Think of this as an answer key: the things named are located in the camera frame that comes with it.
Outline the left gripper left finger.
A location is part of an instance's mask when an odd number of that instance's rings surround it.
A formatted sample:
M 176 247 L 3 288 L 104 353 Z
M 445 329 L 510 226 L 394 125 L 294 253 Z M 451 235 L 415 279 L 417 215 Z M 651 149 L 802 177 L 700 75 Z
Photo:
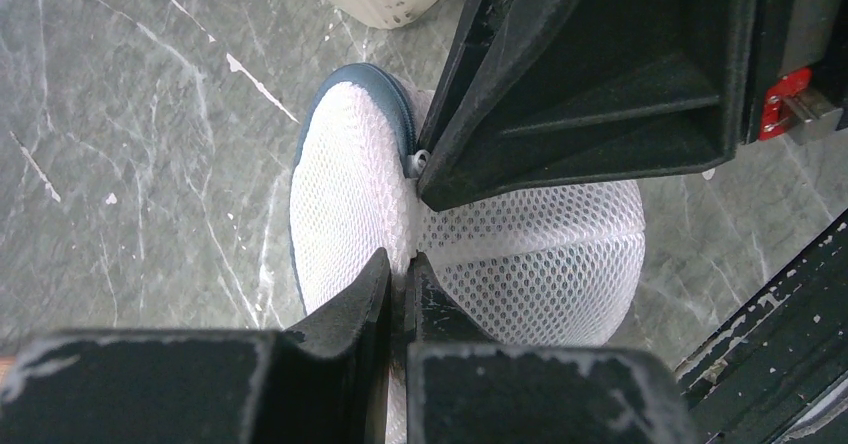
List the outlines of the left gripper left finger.
M 353 282 L 286 330 L 66 330 L 1 385 L 5 443 L 380 443 L 391 272 Z

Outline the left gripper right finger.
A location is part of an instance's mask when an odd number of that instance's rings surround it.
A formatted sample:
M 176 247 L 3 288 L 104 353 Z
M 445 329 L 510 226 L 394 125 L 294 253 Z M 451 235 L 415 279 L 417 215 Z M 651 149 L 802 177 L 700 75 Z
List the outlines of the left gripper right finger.
M 425 254 L 407 277 L 411 443 L 693 443 L 670 370 L 633 349 L 495 341 L 440 285 Z

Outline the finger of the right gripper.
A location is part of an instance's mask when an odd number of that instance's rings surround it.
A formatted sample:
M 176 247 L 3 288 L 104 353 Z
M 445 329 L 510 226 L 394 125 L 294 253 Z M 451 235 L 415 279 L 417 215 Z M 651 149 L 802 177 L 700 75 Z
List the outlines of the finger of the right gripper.
M 732 159 L 756 4 L 465 0 L 420 135 L 420 197 L 441 211 Z

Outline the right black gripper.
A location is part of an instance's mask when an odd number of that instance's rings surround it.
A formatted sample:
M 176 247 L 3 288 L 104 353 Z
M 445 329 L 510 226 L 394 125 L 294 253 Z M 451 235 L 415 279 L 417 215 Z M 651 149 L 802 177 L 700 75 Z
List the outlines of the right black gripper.
M 845 129 L 847 0 L 753 2 L 742 143 Z

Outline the white mesh laundry bag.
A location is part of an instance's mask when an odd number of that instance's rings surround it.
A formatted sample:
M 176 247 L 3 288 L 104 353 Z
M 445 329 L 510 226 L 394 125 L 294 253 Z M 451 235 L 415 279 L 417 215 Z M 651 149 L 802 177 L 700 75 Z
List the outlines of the white mesh laundry bag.
M 447 211 L 416 192 L 433 95 L 379 67 L 333 72 L 296 151 L 292 265 L 313 313 L 378 249 L 403 278 L 424 253 L 439 284 L 507 345 L 598 346 L 635 295 L 646 239 L 632 180 L 523 189 Z

